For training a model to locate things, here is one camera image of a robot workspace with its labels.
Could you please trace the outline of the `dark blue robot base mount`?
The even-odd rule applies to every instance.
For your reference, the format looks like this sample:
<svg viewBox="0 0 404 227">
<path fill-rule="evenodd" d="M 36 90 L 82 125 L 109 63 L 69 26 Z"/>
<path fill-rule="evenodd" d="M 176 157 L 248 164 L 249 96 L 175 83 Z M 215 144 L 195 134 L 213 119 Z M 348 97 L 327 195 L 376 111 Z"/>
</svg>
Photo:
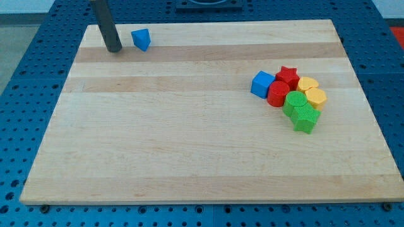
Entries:
<svg viewBox="0 0 404 227">
<path fill-rule="evenodd" d="M 242 9 L 245 0 L 178 0 L 175 2 L 177 12 L 215 11 Z"/>
</svg>

